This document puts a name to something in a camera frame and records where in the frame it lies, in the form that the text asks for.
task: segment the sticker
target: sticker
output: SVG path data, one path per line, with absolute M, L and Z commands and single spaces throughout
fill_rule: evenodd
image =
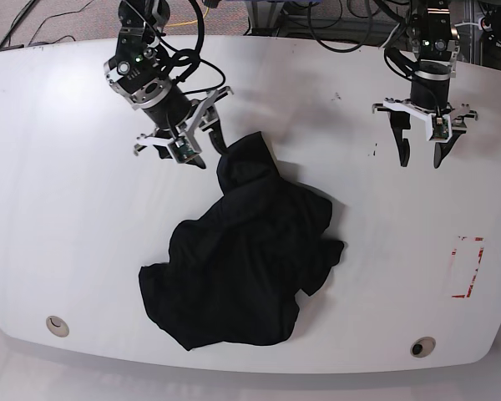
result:
M 484 238 L 459 236 L 449 260 L 448 290 L 452 298 L 470 298 L 484 253 Z

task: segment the floor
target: floor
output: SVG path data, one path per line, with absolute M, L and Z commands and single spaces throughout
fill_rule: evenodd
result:
M 0 0 L 0 40 L 7 32 L 11 22 L 28 0 Z M 32 42 L 53 42 L 71 35 L 76 40 L 89 40 L 99 38 L 115 38 L 120 29 L 117 18 L 117 9 L 120 0 L 40 0 L 27 16 L 24 22 L 14 33 L 11 44 L 27 44 Z M 89 5 L 81 13 L 70 13 Z M 169 0 L 171 8 L 170 23 L 182 23 L 195 19 L 195 14 L 189 3 L 185 0 Z M 316 18 L 334 18 L 343 12 L 344 17 L 352 17 L 353 13 L 364 15 L 362 0 L 322 0 L 318 7 L 312 9 Z M 45 18 L 60 14 L 67 15 L 50 18 L 44 23 L 37 35 L 33 35 Z M 383 13 L 375 19 L 386 20 Z M 241 35 L 248 26 L 245 2 L 241 0 L 223 0 L 217 9 L 210 10 L 205 18 L 206 33 L 209 35 Z M 195 34 L 195 25 L 183 27 L 168 27 L 165 29 L 169 35 Z M 501 69 L 501 56 L 485 57 L 485 65 Z

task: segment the black shirt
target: black shirt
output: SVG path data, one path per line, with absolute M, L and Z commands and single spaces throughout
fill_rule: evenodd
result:
M 319 290 L 339 262 L 343 243 L 321 239 L 332 203 L 283 180 L 261 133 L 230 146 L 217 175 L 224 196 L 176 227 L 169 263 L 141 268 L 145 310 L 188 351 L 280 343 L 295 326 L 295 294 Z

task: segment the white tabletop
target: white tabletop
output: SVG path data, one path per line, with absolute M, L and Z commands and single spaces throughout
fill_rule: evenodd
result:
M 190 47 L 194 38 L 170 38 Z M 139 268 L 168 261 L 172 231 L 221 196 L 207 170 L 134 157 L 153 124 L 106 84 L 115 41 L 0 53 L 0 328 L 9 336 L 111 358 L 241 372 L 355 373 L 479 360 L 501 323 L 501 73 L 459 64 L 450 101 L 478 122 L 439 170 L 423 123 L 399 166 L 384 97 L 409 83 L 375 48 L 327 52 L 284 38 L 210 37 L 203 57 L 235 95 L 218 103 L 228 144 L 257 130 L 281 173 L 334 198 L 330 234 L 347 243 L 314 296 L 300 296 L 291 338 L 186 352 L 144 312 Z M 206 66 L 182 85 L 217 82 Z M 478 252 L 484 248 L 481 264 Z M 467 295 L 478 268 L 474 289 Z M 55 337 L 45 321 L 70 326 Z M 436 340 L 426 358 L 410 354 Z

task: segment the cable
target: cable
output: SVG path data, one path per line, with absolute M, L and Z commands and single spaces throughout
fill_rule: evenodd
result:
M 352 11 L 352 7 L 351 7 L 351 0 L 347 0 L 347 10 L 349 10 L 349 13 L 351 13 L 353 16 L 355 16 L 356 18 L 361 18 L 361 19 L 367 19 L 367 16 L 366 15 L 358 15 L 356 14 L 354 11 Z M 379 14 L 381 12 L 381 9 L 380 8 L 377 8 L 377 11 L 374 12 L 372 14 L 372 17 L 375 17 L 377 14 Z
M 392 65 L 390 64 L 390 62 L 388 61 L 387 59 L 387 55 L 386 55 L 386 52 L 384 52 L 384 63 L 386 63 L 387 67 L 389 69 L 391 69 L 393 71 L 394 74 L 396 74 L 397 76 L 401 77 L 402 79 L 406 79 L 408 82 L 412 82 L 412 79 L 409 78 L 407 75 L 403 75 L 401 73 L 399 73 L 394 67 L 392 67 Z M 436 94 L 433 92 L 432 89 L 430 89 L 427 85 L 419 82 L 419 81 L 416 81 L 417 84 L 423 86 L 429 93 L 430 95 L 433 97 L 433 100 L 434 100 L 434 105 L 436 106 L 436 115 L 437 116 L 441 116 L 442 115 L 442 111 L 440 110 L 440 105 L 438 104 L 438 98 L 436 97 Z
M 400 26 L 401 26 L 401 24 L 398 23 L 395 26 L 395 28 L 390 32 L 390 36 L 387 37 L 386 42 L 384 42 L 383 44 L 381 44 L 378 48 L 385 48 L 387 46 L 387 44 L 390 43 L 390 40 L 392 40 L 393 34 L 399 29 Z
M 412 18 L 412 8 L 413 0 L 409 0 L 410 7 L 407 10 L 406 17 L 399 23 L 399 31 L 395 33 L 395 36 L 387 43 L 384 48 L 390 48 L 393 44 L 407 31 L 408 24 L 410 23 L 410 18 Z
M 361 48 L 364 43 L 369 39 L 369 35 L 371 34 L 372 27 L 373 27 L 373 16 L 371 14 L 371 6 L 369 5 L 369 0 L 364 0 L 364 5 L 366 6 L 366 12 L 367 12 L 367 30 L 366 30 L 366 35 L 364 39 L 357 45 L 355 45 L 352 48 L 332 48 L 328 46 L 327 44 L 324 44 L 316 35 L 316 30 L 312 27 L 311 25 L 311 7 L 308 8 L 306 11 L 306 21 L 308 22 L 308 28 L 310 29 L 311 36 L 318 42 L 323 48 L 330 50 L 331 52 L 334 53 L 351 53 L 354 52 L 355 50 L 358 50 Z
M 249 22 L 249 27 L 247 28 L 245 33 L 243 33 L 243 36 L 247 36 L 249 34 L 249 32 L 251 31 L 251 19 L 247 18 L 247 21 Z
M 169 118 L 169 109 L 165 111 L 165 120 L 167 121 L 167 126 L 169 127 L 170 136 L 172 136 L 174 140 L 178 139 L 178 133 L 176 131 L 176 127 Z
M 220 88 L 221 86 L 223 86 L 225 84 L 225 82 L 226 82 L 226 75 L 225 75 L 225 73 L 223 73 L 223 71 L 219 67 L 217 67 L 216 65 L 210 63 L 209 61 L 204 60 L 203 58 L 201 58 L 200 61 L 201 61 L 201 63 L 204 63 L 207 66 L 212 67 L 215 71 L 217 71 L 220 74 L 220 76 L 222 78 L 222 81 L 221 81 L 220 84 L 218 84 L 216 86 L 212 86 L 210 88 L 204 88 L 204 89 L 190 90 L 189 92 L 184 92 L 183 95 L 199 94 L 201 92 L 209 92 L 211 90 L 216 90 L 216 89 Z
M 20 23 L 27 17 L 27 15 L 33 10 L 35 5 L 38 3 L 39 0 L 29 0 L 26 5 L 18 12 L 17 16 L 15 19 L 13 19 L 13 22 L 11 24 L 11 27 L 9 27 L 9 30 L 6 32 L 2 40 L 0 41 L 0 48 L 7 42 L 9 39 L 9 42 L 11 43 L 11 35 L 15 31 L 15 29 L 18 28 Z
M 69 14 L 77 14 L 77 13 L 81 13 L 89 4 L 91 4 L 92 2 L 94 2 L 94 0 L 91 0 L 89 3 L 85 4 L 82 8 L 80 8 L 78 11 L 69 11 L 67 13 L 61 13 L 61 14 L 55 14 L 55 15 L 51 15 L 50 17 L 46 17 L 42 22 L 41 22 L 41 25 L 39 25 L 39 28 L 37 28 L 37 30 L 35 31 L 35 33 L 33 34 L 32 38 L 30 39 L 30 41 L 28 42 L 28 46 L 30 44 L 32 44 L 33 40 L 35 39 L 35 37 L 37 36 L 37 34 L 39 33 L 39 31 L 41 30 L 41 28 L 43 27 L 43 25 L 49 20 L 49 19 L 52 19 L 52 18 L 56 18 L 56 17 L 61 17 L 63 15 L 69 15 Z
M 483 3 L 477 0 L 478 7 L 481 9 L 481 13 L 486 17 L 486 11 L 484 11 Z
M 392 9 L 383 0 L 373 0 L 373 2 L 378 5 L 378 7 L 385 13 L 389 18 L 391 18 L 396 23 L 404 23 L 404 18 L 399 14 L 394 13 Z
M 208 13 L 210 12 L 210 8 L 206 7 L 206 12 L 202 16 L 202 18 L 206 18 L 208 16 Z M 195 25 L 198 23 L 198 20 L 195 21 L 188 21 L 187 23 L 171 23 L 169 25 L 165 25 L 166 28 L 172 28 L 172 27 L 184 27 L 185 25 Z
M 401 3 L 401 2 L 396 2 L 395 0 L 384 0 L 384 1 L 391 4 L 395 4 L 396 6 L 407 6 L 408 4 L 410 4 L 410 2 Z
M 178 56 L 178 53 L 181 53 L 182 50 L 177 50 L 176 48 L 173 48 L 171 45 L 169 45 L 168 43 L 166 43 L 162 38 L 161 36 L 159 35 L 158 31 L 156 31 L 154 29 L 154 27 L 145 19 L 145 17 L 143 16 L 143 14 L 141 14 L 134 6 L 132 6 L 128 0 L 122 0 L 124 3 L 126 3 L 126 5 L 128 7 L 130 7 L 130 9 L 136 13 L 142 20 L 143 22 L 147 25 L 147 27 L 150 28 L 150 30 L 154 33 L 155 37 L 158 38 L 158 40 L 163 43 L 165 46 L 167 46 L 167 48 L 171 49 L 173 52 L 175 52 L 175 55 Z M 204 44 L 204 36 L 205 36 L 205 26 L 204 26 L 204 19 L 203 19 L 203 16 L 202 16 L 202 12 L 200 11 L 200 7 L 199 7 L 199 4 L 195 1 L 195 0 L 189 0 L 189 2 L 191 3 L 191 6 L 193 7 L 193 9 L 195 10 L 195 15 L 197 17 L 197 28 L 198 28 L 198 31 L 199 31 L 199 35 L 198 35 L 198 38 L 197 38 L 197 44 L 195 45 L 195 52 L 198 56 L 198 54 L 200 53 L 200 50 L 202 49 L 202 45 Z M 222 82 L 216 86 L 212 86 L 211 88 L 205 88 L 205 89 L 197 89 L 197 90 L 191 90 L 189 92 L 185 92 L 183 95 L 187 95 L 187 94 L 198 94 L 200 92 L 207 92 L 207 91 L 210 91 L 210 90 L 215 90 L 215 89 L 218 89 L 220 88 L 221 86 L 223 86 L 226 82 L 226 76 L 225 76 L 225 73 L 223 73 L 221 71 L 221 69 L 219 67 L 217 67 L 216 65 L 210 63 L 209 61 L 206 61 L 204 60 L 203 58 L 199 58 L 199 61 L 200 63 L 204 63 L 206 65 L 208 65 L 209 67 L 212 67 L 215 71 L 217 71 L 220 76 L 222 77 Z
M 340 16 L 337 18 L 336 21 L 334 21 L 333 23 L 329 24 L 329 25 L 326 25 L 324 27 L 314 27 L 314 29 L 326 29 L 326 28 L 330 28 L 330 27 L 333 27 L 334 25 L 336 25 L 337 23 L 339 23 L 342 18 L 343 18 L 343 4 L 342 4 L 342 0 L 338 0 L 338 2 L 340 3 Z M 290 21 L 291 23 L 294 23 L 295 25 L 299 25 L 300 27 L 303 27 L 303 28 L 309 28 L 308 25 L 304 25 L 302 23 L 299 23 L 293 19 L 289 19 L 289 14 L 286 14 L 284 12 L 284 15 L 286 15 L 288 17 L 288 21 Z
M 65 36 L 59 38 L 58 40 L 54 40 L 53 42 L 50 42 L 49 44 L 54 44 L 54 43 L 57 43 L 57 42 L 61 42 L 65 38 L 71 38 L 73 40 L 73 42 L 76 42 L 76 38 L 73 35 L 65 35 Z
M 455 23 L 454 24 L 455 27 L 464 27 L 464 26 L 467 26 L 467 25 L 473 25 L 474 27 L 479 28 L 478 23 Z
M 296 8 L 299 8 L 300 10 L 307 10 L 308 8 L 312 8 L 315 6 L 318 6 L 320 3 L 312 3 L 309 2 L 307 6 L 302 6 L 298 2 L 290 2 L 292 6 L 295 6 Z

